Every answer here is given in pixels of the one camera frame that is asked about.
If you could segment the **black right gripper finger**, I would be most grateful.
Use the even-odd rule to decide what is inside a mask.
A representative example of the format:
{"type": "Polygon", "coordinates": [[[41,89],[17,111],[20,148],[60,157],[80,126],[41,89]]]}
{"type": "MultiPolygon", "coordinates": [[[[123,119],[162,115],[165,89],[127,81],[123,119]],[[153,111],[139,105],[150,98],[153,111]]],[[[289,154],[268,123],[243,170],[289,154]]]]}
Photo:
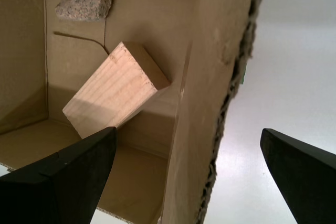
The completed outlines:
{"type": "Polygon", "coordinates": [[[107,127],[1,176],[1,223],[90,223],[116,149],[107,127]]]}
{"type": "Polygon", "coordinates": [[[297,223],[335,223],[335,154],[263,129],[266,165],[297,223]]]}

